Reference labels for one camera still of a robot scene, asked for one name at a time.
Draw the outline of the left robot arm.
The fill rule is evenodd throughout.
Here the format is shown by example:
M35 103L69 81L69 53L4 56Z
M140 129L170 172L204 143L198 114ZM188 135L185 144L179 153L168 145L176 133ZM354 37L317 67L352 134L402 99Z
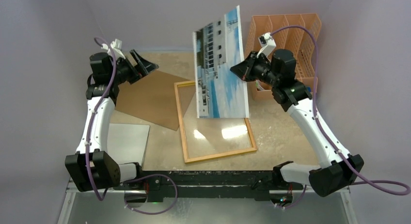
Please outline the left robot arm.
M65 167L80 192L109 189L122 182L134 190L144 185L138 162L118 164L108 154L108 135L119 86L134 84L158 68L132 49L122 56L110 52L90 56L91 75L87 79L87 118L81 141Z

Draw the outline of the brown backing board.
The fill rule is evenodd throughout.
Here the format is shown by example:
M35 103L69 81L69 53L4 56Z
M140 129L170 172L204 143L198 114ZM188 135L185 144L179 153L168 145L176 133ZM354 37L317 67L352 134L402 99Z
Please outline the brown backing board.
M154 71L133 84L121 84L115 109L176 131L179 120L174 84L187 81L179 76Z

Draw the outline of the building and sky photo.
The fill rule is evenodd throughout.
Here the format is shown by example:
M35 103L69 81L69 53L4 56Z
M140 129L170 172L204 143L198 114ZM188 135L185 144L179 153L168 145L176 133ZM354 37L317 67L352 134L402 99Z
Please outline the building and sky photo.
M231 72L244 60L240 7L192 33L198 118L248 118L247 83Z

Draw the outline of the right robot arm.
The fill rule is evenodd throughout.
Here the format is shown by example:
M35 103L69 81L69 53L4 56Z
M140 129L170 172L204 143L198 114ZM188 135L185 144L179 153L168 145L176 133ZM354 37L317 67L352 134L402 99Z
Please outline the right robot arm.
M343 146L335 150L332 144L337 143L337 138L331 131L327 137L324 136L326 124L318 127L317 122L322 118L313 108L311 92L296 79L296 64L293 53L287 49L274 51L271 60L252 51L230 71L242 81L260 80L269 84L274 100L298 124L316 154L317 165L287 161L275 166L273 185L283 189L296 182L312 187L317 195L325 197L351 185L357 176L350 167L360 171L364 160L359 154L352 155Z

